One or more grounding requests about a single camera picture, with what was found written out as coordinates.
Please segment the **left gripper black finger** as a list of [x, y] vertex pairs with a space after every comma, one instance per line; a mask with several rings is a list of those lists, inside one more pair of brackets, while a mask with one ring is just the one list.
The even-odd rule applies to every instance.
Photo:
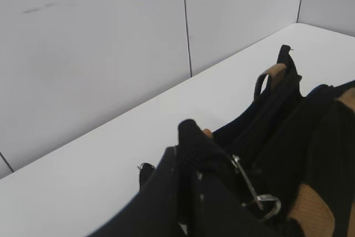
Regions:
[[266, 227], [233, 196], [225, 156], [199, 151], [182, 161], [168, 148], [139, 193], [92, 236], [266, 236]]

